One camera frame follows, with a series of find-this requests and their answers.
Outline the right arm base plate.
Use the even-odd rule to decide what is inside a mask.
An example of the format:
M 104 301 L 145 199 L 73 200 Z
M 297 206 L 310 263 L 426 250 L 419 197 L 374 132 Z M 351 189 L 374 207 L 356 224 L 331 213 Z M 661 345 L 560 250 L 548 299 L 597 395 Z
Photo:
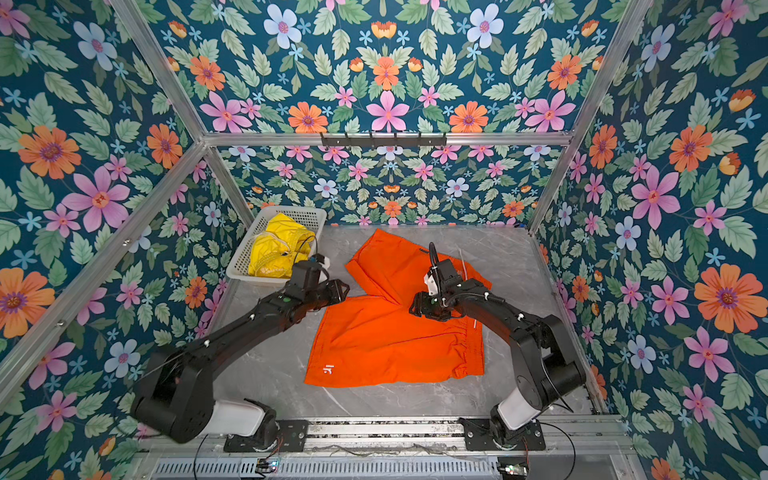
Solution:
M 501 420 L 460 417 L 468 451 L 544 451 L 546 443 L 542 429 L 530 422 L 518 430 L 508 429 Z

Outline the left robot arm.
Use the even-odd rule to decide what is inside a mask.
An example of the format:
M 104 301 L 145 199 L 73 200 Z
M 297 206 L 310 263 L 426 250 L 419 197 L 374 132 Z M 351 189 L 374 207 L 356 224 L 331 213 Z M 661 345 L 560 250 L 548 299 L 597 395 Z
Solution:
M 340 304 L 350 287 L 332 279 L 325 258 L 298 262 L 285 285 L 225 327 L 182 347 L 166 345 L 137 380 L 130 415 L 162 436 L 188 443 L 200 435 L 250 438 L 264 451 L 278 442 L 275 410 L 252 399 L 214 398 L 214 381 L 259 344 L 300 323 L 307 313 Z

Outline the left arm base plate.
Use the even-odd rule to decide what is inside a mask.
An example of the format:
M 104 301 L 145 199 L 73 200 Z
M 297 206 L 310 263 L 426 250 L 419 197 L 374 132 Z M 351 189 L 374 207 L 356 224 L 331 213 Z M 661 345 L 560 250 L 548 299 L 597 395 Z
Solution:
M 251 436 L 229 435 L 226 453 L 302 452 L 308 438 L 306 420 L 267 420 Z

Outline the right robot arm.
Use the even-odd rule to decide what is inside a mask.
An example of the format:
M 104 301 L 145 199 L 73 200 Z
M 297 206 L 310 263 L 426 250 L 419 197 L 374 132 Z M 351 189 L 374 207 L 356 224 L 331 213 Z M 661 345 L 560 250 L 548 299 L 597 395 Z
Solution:
M 453 285 L 425 282 L 409 312 L 445 322 L 456 316 L 483 324 L 510 347 L 514 385 L 490 414 L 490 436 L 502 448 L 517 445 L 552 404 L 586 384 L 567 325 L 559 317 L 540 317 L 513 306 L 476 280 Z

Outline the orange shorts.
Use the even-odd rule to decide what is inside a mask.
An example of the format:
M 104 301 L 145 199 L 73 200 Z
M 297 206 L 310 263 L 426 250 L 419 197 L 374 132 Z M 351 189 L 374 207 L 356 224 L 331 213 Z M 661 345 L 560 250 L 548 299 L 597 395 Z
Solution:
M 446 322 L 409 309 L 425 290 L 426 248 L 383 230 L 346 265 L 361 296 L 326 309 L 311 349 L 305 382 L 323 388 L 439 383 L 485 372 L 482 325 Z

